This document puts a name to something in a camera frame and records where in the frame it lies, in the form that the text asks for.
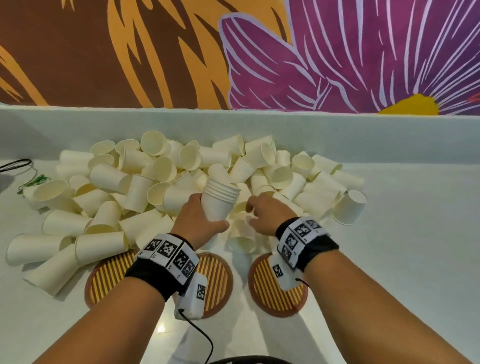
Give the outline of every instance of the black cable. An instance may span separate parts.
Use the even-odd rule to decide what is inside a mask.
[[[301,280],[300,278],[295,278],[295,280],[297,282],[302,282],[305,286],[307,286],[308,288],[310,288],[310,286],[307,284],[307,282],[305,282],[304,280]]]
[[[10,163],[4,164],[3,166],[0,166],[0,173],[6,172],[6,171],[9,171],[9,170],[16,170],[16,169],[19,169],[19,168],[22,168],[22,167],[28,167],[28,166],[32,166],[32,165],[33,165],[33,161],[31,159],[28,159],[28,158],[14,160],[13,162],[10,162]]]
[[[181,309],[179,310],[180,316],[182,316],[182,317],[185,319],[185,321],[187,321],[190,325],[192,325],[194,328],[196,328],[198,332],[200,332],[203,336],[205,336],[205,337],[207,338],[207,340],[210,342],[210,345],[212,346],[212,349],[210,350],[210,354],[208,355],[207,360],[205,360],[205,364],[207,364],[208,361],[210,360],[210,357],[211,357],[212,354],[213,354],[213,341],[208,337],[207,334],[205,334],[205,333],[202,331],[201,328],[199,328],[199,327],[198,327],[197,325],[195,325],[192,321],[190,321],[190,319],[187,318],[187,317],[183,314],[183,311],[184,311],[183,308],[181,308]]]

